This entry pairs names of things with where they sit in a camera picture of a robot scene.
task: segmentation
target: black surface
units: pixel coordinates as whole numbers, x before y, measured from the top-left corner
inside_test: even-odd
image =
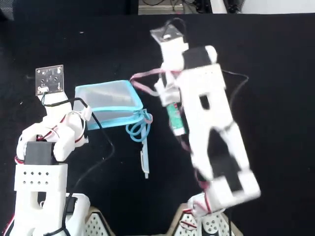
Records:
[[[138,0],[14,0],[15,21],[42,22],[138,14]]]
[[[159,45],[149,30],[171,16],[82,19],[75,23],[0,25],[0,227],[14,211],[14,160],[23,129],[41,121],[34,69],[64,64],[65,90],[128,79],[160,66]],[[249,75],[233,115],[240,126],[261,197],[233,209],[246,236],[311,233],[314,214],[315,15],[187,15],[190,46],[213,45],[222,68]],[[241,78],[225,75],[227,94]],[[153,84],[157,79],[147,78]],[[198,193],[189,155],[172,136],[157,98],[139,93],[153,114],[150,178],[140,168],[140,145],[124,127],[108,129],[115,158],[90,175],[80,191],[99,208],[117,235],[165,233],[180,203]],[[67,159],[72,186],[102,158],[98,131]]]

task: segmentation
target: white plastic part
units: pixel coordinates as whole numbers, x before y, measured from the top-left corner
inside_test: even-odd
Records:
[[[82,112],[81,112],[82,116],[84,117],[84,119],[86,121],[89,121],[91,119],[92,116],[92,109],[90,106],[83,108]]]
[[[196,221],[191,214],[183,213],[179,224],[174,231],[174,236],[202,236],[202,229],[209,235],[229,236],[228,223],[222,216],[221,212],[206,215],[198,221]]]
[[[48,87],[38,88],[38,91],[41,93],[46,93],[46,92],[49,92],[49,88]]]
[[[110,236],[106,230],[101,217],[97,213],[92,213],[85,224],[84,236]]]
[[[61,102],[68,100],[67,95],[65,92],[55,92],[55,93],[48,93],[45,95],[44,104],[53,104],[56,102]],[[56,106],[56,107],[45,107],[47,116],[52,118],[62,119],[62,117],[72,110],[70,102]]]
[[[54,146],[54,156],[57,161],[64,161],[74,150],[74,131],[65,124],[59,124],[57,129],[59,138]]]
[[[67,216],[65,225],[71,236],[82,236],[85,230],[85,218],[89,213],[90,200],[84,194],[75,193],[72,196],[77,198],[77,200],[74,212],[72,215]]]
[[[141,137],[146,135],[147,129],[144,126],[141,130]],[[149,178],[149,154],[148,154],[148,140],[145,138],[142,141],[142,150],[140,151],[140,161],[141,161],[141,169],[144,173],[145,178]]]
[[[160,76],[154,87],[160,94],[162,106],[166,107],[173,102],[180,102],[180,92],[178,88],[174,86],[175,77],[171,71],[182,71],[184,69],[184,58],[182,53],[189,48],[189,45],[188,43],[184,43],[183,37],[177,37],[172,40],[161,42],[154,36],[154,34],[152,34],[152,36],[161,47],[163,57],[161,69],[166,71],[166,84],[163,84],[163,80]]]
[[[17,165],[15,220],[11,236],[42,236],[61,227],[67,165]],[[38,192],[46,192],[43,208]]]
[[[175,87],[175,78],[171,72],[165,73],[167,84],[164,86],[161,76],[159,80],[154,84],[155,89],[160,94],[160,100],[162,106],[166,107],[167,105],[173,102],[180,102],[181,96],[177,87]]]
[[[212,180],[212,167],[207,153],[210,130],[212,128],[223,130],[233,121],[224,91],[225,83],[220,65],[185,70],[176,82],[181,89],[183,108],[189,126],[189,142],[193,153],[192,164],[207,180]],[[211,107],[209,110],[202,108],[200,97],[204,95],[209,101]],[[241,144],[236,148],[243,150],[243,156],[236,157],[245,160],[242,168],[248,167],[242,139]]]

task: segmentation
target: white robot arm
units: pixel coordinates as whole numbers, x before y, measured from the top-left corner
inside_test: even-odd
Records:
[[[72,110],[63,90],[63,66],[36,69],[36,96],[46,108],[47,116],[23,130],[17,145],[17,158],[24,163],[16,166],[16,205],[11,236],[42,236],[62,227],[66,200],[67,164],[76,148],[88,142],[84,137],[85,123],[92,111]],[[38,192],[45,192],[43,206],[37,202]],[[71,236],[81,236],[90,207],[89,198],[73,194],[75,203],[66,228]],[[64,231],[55,234],[65,235]]]
[[[160,74],[155,88],[164,107],[182,103],[192,165],[207,182],[204,193],[189,200],[194,215],[203,216],[259,197],[260,189],[226,98],[215,48],[189,49],[183,35],[170,23],[152,30],[151,35],[161,47],[161,68],[166,71]],[[178,127],[174,129],[176,136],[183,134],[176,130]],[[221,140],[226,152],[216,150],[214,138]],[[195,202],[203,207],[195,207]]]

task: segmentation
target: wire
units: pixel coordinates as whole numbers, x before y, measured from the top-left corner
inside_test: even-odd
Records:
[[[182,0],[182,3],[183,3],[183,9],[185,8],[184,7],[184,4],[186,4],[186,6],[189,8],[189,10],[194,13],[194,11],[192,10],[192,8],[190,6],[194,6],[194,4],[190,3],[190,2],[187,2],[186,0]]]
[[[192,229],[189,229],[189,228],[183,227],[183,226],[181,225],[181,227],[184,228],[185,230],[192,231],[192,230],[197,229],[197,226],[195,226],[195,225],[193,225],[193,224],[191,224],[191,223],[188,223],[188,222],[186,222],[186,221],[181,220],[179,223],[180,223],[180,224],[185,224],[185,225],[187,225],[188,227],[192,227]]]
[[[58,136],[58,138],[60,138],[59,134],[58,134],[54,129],[49,128],[49,127],[46,127],[46,126],[43,126],[43,127],[46,128],[46,129],[48,129],[48,130],[50,130],[50,132],[56,134],[56,135]]]
[[[146,71],[146,72],[136,73],[136,74],[131,76],[129,81],[132,84],[132,86],[134,86],[135,88],[140,89],[141,91],[144,91],[144,92],[146,92],[147,94],[149,94],[151,96],[159,97],[161,94],[159,94],[157,91],[152,90],[150,87],[135,81],[135,79],[139,79],[139,78],[146,77],[146,76],[149,76],[149,75],[166,73],[166,72],[180,73],[180,71],[177,71],[177,70],[166,71],[166,70],[163,70],[161,68],[155,68],[155,69],[152,69],[152,70],[149,70],[149,71]],[[169,89],[172,89],[172,87],[168,87],[164,92],[166,92]]]
[[[129,129],[130,124],[126,125],[126,132],[130,135],[130,138],[135,142],[142,142],[145,140],[150,132],[151,123],[153,122],[153,115],[148,113],[146,109],[143,110],[143,119],[140,120],[138,123],[134,124],[131,129]],[[144,127],[146,127],[146,133],[140,139],[136,138],[135,136],[139,135]]]
[[[17,165],[23,165],[23,164],[24,164],[24,161],[23,161],[23,160],[20,160],[17,155],[14,157],[14,162],[15,162]]]
[[[12,223],[14,222],[14,214],[13,216],[11,217],[10,221],[6,224],[6,227],[4,228],[4,231],[3,231],[3,236],[7,236],[6,234],[8,233]]]
[[[186,42],[187,26],[186,26],[185,21],[184,21],[183,19],[181,19],[181,18],[178,18],[178,17],[172,18],[172,19],[170,19],[170,20],[168,20],[168,21],[165,22],[164,31],[163,31],[163,33],[162,33],[162,35],[161,35],[161,38],[164,37],[164,35],[165,35],[165,33],[166,33],[166,31],[167,31],[169,25],[170,25],[172,22],[174,22],[174,21],[179,21],[179,22],[182,24],[183,30],[184,30],[184,32],[183,32],[183,39],[184,39],[184,42]]]
[[[157,5],[161,4],[162,2],[164,2],[165,0],[161,0],[158,3],[154,3],[154,4],[149,4],[149,3],[145,2],[144,0],[142,0],[142,1],[143,1],[144,4],[146,4],[148,6],[157,6]]]
[[[248,80],[250,79],[248,75],[245,74],[240,74],[240,73],[235,73],[232,71],[228,71],[228,70],[222,70],[222,72],[230,74],[230,75],[236,75],[236,76],[241,76],[244,77],[245,80],[242,81],[232,92],[231,96],[230,96],[230,101],[229,101],[229,106],[230,109],[232,110],[232,106],[235,100],[236,95],[239,93],[239,91],[241,90],[241,88],[248,82]]]
[[[71,98],[62,102],[57,102],[57,103],[53,103],[53,104],[45,104],[44,106],[47,107],[56,107],[71,101],[80,101],[83,106],[88,107],[87,103],[80,97],[75,97],[75,98]],[[92,112],[92,117],[95,120],[95,122],[97,123],[97,125],[99,126],[99,129],[102,133],[102,135],[104,136],[104,138],[107,140],[108,144],[111,146],[111,152],[110,154],[106,157],[106,158],[102,158],[100,161],[96,162],[93,166],[91,166],[88,170],[86,170],[81,176],[80,178],[76,181],[75,185],[72,187],[71,191],[69,192],[69,196],[65,202],[64,208],[63,208],[63,219],[62,219],[62,226],[61,228],[51,232],[51,233],[47,233],[45,234],[45,236],[52,236],[52,235],[56,235],[62,231],[64,231],[64,233],[66,234],[66,236],[71,236],[68,229],[65,226],[65,219],[66,219],[66,215],[67,215],[67,208],[69,205],[69,202],[71,200],[71,197],[74,193],[74,191],[76,190],[76,188],[79,186],[79,184],[81,183],[81,181],[88,176],[93,170],[95,170],[96,168],[98,168],[99,166],[101,166],[105,161],[108,161],[110,158],[113,157],[114,153],[115,153],[115,146],[113,145],[112,141],[109,139],[109,137],[107,136],[106,132],[104,131],[101,123],[98,121],[98,119],[96,118],[95,114]]]

